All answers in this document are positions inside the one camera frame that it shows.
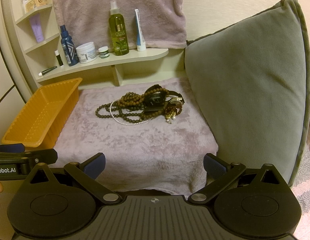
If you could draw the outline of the orange plastic tray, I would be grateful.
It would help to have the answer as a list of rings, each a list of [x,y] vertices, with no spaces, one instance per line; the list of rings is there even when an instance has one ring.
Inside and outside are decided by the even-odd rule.
[[[53,148],[79,99],[82,78],[40,87],[21,109],[2,138],[30,150]]]

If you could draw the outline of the black strap wristwatch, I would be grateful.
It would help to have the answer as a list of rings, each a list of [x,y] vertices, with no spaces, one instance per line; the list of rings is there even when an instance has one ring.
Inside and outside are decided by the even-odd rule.
[[[149,87],[144,92],[144,100],[143,100],[144,106],[145,107],[162,106],[165,102],[167,93],[168,90],[164,89],[158,84]]]

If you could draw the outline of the mauve fleece mat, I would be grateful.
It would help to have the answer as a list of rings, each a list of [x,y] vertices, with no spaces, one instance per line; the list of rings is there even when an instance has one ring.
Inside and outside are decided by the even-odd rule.
[[[187,78],[160,83],[182,94],[179,116],[167,123],[159,116],[141,125],[122,125],[96,116],[100,105],[127,92],[143,93],[149,84],[81,90],[79,100],[54,146],[56,167],[83,162],[98,152],[106,157],[97,180],[112,191],[155,189],[189,196],[205,185],[203,158],[218,151],[217,142],[203,117]]]

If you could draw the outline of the black white-capped tube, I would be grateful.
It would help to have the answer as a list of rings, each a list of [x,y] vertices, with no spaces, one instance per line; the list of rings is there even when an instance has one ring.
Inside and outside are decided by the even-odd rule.
[[[48,68],[48,69],[45,69],[45,70],[39,72],[38,76],[39,76],[39,77],[42,77],[42,76],[48,74],[49,72],[51,72],[51,71],[53,71],[53,70],[55,70],[55,69],[57,69],[57,68],[58,68],[57,66],[54,66],[54,67],[50,67],[50,68]]]

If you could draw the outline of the grey velvet pillow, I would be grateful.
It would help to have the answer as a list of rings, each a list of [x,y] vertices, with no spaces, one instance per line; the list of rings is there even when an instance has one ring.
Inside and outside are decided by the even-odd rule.
[[[292,185],[310,119],[310,45],[298,0],[189,41],[184,56],[217,156],[249,168],[271,163]]]

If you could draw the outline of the dark blue spray bottle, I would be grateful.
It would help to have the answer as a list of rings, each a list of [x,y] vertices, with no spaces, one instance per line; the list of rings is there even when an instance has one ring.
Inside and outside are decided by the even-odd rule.
[[[61,44],[69,66],[74,66],[79,62],[76,54],[76,48],[72,41],[72,37],[69,35],[65,25],[60,26],[61,31]]]

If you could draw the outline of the white cream jar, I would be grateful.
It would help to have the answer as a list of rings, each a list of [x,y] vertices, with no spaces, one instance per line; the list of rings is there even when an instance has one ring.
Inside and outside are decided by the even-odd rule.
[[[76,52],[81,64],[89,63],[97,58],[94,42],[88,42],[78,46]]]

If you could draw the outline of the small green label jar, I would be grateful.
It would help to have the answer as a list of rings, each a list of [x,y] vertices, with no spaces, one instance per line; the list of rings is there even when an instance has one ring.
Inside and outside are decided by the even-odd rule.
[[[108,46],[102,46],[98,49],[99,52],[99,57],[102,59],[105,59],[107,57],[109,57],[109,48]]]

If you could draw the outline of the lilac cosmetic tube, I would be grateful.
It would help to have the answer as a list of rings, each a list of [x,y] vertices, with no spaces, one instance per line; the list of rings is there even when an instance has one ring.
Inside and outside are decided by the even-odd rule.
[[[36,14],[29,18],[29,22],[33,31],[33,34],[36,38],[37,43],[40,43],[44,40],[42,26],[41,26],[41,19],[40,14]]]

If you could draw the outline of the blue white cream tube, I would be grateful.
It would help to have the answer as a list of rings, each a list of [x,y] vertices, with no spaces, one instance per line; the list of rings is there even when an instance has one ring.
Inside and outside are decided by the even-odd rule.
[[[146,50],[146,42],[144,40],[144,36],[142,33],[142,29],[141,29],[139,9],[135,9],[134,11],[135,11],[136,26],[137,26],[136,46],[137,46],[137,51],[142,52]]]

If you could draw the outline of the green olive spray bottle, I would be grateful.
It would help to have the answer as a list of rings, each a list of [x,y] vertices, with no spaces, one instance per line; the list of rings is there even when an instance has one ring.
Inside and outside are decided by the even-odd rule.
[[[115,55],[122,56],[128,54],[129,43],[124,17],[120,13],[116,0],[110,1],[109,28]]]

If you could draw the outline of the tan cardboard box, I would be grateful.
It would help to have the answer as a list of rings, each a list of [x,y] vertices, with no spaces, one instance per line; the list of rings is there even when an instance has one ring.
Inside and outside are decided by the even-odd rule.
[[[26,12],[30,12],[31,10],[43,5],[47,5],[48,3],[49,0],[31,0],[26,4]]]

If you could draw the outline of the mauve towel on headboard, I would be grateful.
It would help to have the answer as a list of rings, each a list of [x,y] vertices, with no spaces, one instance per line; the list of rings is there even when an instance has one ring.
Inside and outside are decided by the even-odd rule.
[[[109,29],[110,3],[116,1],[126,25],[128,44],[136,48],[139,10],[140,25],[148,48],[183,49],[186,19],[183,0],[52,0],[59,26],[64,25],[75,45],[94,42],[112,47]]]

